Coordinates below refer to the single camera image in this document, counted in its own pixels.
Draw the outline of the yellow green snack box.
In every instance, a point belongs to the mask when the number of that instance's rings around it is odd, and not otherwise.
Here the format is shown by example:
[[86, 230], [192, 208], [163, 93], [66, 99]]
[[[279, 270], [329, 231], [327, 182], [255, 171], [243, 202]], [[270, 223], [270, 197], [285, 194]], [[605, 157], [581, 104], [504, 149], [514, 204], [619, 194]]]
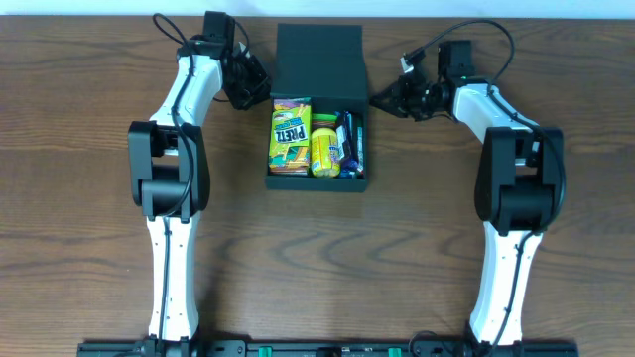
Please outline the yellow green snack box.
[[308, 97], [273, 101], [269, 170], [306, 176], [311, 163], [312, 102]]

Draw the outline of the small green red candy bar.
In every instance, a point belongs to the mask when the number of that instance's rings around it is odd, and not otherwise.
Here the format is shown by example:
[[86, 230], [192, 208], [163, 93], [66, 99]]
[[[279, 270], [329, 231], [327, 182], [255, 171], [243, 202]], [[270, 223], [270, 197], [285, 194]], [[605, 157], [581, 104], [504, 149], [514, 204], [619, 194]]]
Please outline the small green red candy bar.
[[361, 117], [356, 118], [357, 175], [364, 176], [364, 126]]

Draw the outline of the green gummy candy bag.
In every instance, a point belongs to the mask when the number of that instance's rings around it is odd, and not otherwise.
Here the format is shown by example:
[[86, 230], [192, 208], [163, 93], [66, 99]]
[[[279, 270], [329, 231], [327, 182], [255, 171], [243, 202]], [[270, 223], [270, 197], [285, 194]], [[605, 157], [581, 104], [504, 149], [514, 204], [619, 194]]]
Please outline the green gummy candy bag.
[[337, 118], [338, 116], [336, 114], [314, 113], [312, 115], [312, 129], [335, 129]]

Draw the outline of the yellow mentos bottle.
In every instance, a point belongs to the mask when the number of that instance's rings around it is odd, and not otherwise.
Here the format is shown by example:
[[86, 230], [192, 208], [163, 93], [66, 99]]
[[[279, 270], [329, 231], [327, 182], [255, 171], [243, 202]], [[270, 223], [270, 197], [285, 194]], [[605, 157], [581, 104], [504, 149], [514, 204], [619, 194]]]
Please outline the yellow mentos bottle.
[[338, 139], [334, 130], [319, 128], [311, 136], [311, 171], [317, 178], [335, 178], [340, 173]]

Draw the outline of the purple chocolate bar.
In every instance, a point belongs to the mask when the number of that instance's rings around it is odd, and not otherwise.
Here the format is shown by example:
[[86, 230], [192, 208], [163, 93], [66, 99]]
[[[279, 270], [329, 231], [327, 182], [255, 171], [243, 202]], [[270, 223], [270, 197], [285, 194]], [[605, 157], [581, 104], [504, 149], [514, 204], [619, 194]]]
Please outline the purple chocolate bar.
[[342, 112], [338, 115], [336, 121], [337, 150], [338, 161], [341, 172], [350, 171], [353, 161], [353, 149], [351, 144], [350, 121], [351, 115], [348, 112]]

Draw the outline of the blue cookie pack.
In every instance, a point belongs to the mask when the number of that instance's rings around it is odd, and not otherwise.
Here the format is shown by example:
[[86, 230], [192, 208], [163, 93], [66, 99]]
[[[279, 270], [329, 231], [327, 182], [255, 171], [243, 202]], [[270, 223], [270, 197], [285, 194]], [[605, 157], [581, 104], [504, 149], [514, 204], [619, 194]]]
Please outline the blue cookie pack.
[[351, 123], [350, 123], [350, 133], [351, 133], [351, 139], [352, 139], [351, 144], [352, 144], [352, 149], [353, 149], [354, 154], [353, 154], [353, 161], [351, 162], [352, 166], [351, 166], [350, 171], [346, 171], [346, 172], [342, 173], [341, 170], [340, 170], [340, 174], [343, 177], [355, 177], [356, 173], [357, 173], [357, 164], [358, 164], [358, 162], [357, 162], [357, 159], [358, 159], [357, 158], [357, 149], [356, 149], [356, 124], [354, 123], [353, 115], [350, 112], [348, 112], [348, 113], [351, 115], [351, 119], [350, 119], [350, 121], [351, 121]]

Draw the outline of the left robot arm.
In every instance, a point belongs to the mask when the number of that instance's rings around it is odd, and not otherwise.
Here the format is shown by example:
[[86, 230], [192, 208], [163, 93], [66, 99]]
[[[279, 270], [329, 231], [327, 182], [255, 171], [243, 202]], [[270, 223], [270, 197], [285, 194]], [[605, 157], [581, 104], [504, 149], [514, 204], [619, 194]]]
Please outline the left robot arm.
[[202, 126], [218, 92], [236, 110], [267, 100], [271, 78], [235, 34], [243, 26], [208, 11], [201, 33], [187, 38], [167, 16], [154, 25], [178, 44], [178, 73], [161, 107], [131, 123], [127, 140], [134, 203], [142, 210], [153, 249], [153, 309], [137, 356], [191, 356], [199, 316], [193, 270], [196, 231], [210, 196]]

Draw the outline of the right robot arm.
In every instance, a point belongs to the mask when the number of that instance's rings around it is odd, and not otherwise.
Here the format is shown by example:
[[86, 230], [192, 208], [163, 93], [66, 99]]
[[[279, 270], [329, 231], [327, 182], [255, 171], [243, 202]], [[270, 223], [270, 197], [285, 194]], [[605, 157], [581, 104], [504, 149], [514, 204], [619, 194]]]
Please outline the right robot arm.
[[447, 116], [481, 144], [474, 188], [485, 234], [478, 297], [463, 337], [438, 347], [451, 356], [522, 356], [532, 262], [566, 193], [564, 135], [520, 114], [493, 80], [477, 76], [469, 41], [440, 43], [435, 81], [424, 75], [424, 57], [422, 49], [404, 54], [402, 75], [370, 103], [416, 121]]

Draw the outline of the dark green open box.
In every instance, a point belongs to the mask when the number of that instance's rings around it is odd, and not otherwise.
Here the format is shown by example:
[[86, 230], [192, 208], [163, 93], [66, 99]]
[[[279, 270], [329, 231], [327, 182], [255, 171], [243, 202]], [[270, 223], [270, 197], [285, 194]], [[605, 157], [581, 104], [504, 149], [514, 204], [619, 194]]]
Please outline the dark green open box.
[[294, 25], [278, 27], [277, 66], [270, 92], [277, 98], [308, 97], [314, 113], [350, 112], [364, 126], [364, 176], [317, 178], [277, 175], [269, 170], [270, 189], [362, 192], [367, 187], [368, 88], [362, 48], [362, 29], [352, 25]]

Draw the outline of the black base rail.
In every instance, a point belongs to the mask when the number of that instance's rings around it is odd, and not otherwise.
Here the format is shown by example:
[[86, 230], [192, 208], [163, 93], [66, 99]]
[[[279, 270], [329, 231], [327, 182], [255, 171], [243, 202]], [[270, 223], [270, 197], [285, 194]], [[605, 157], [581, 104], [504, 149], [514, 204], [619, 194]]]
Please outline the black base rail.
[[460, 341], [424, 339], [410, 343], [296, 343], [247, 342], [216, 340], [206, 344], [170, 342], [160, 345], [153, 339], [137, 342], [84, 342], [77, 345], [77, 357], [442, 357], [442, 356], [499, 356], [499, 357], [577, 357], [573, 343], [524, 342], [500, 346], [491, 351], [478, 350]]

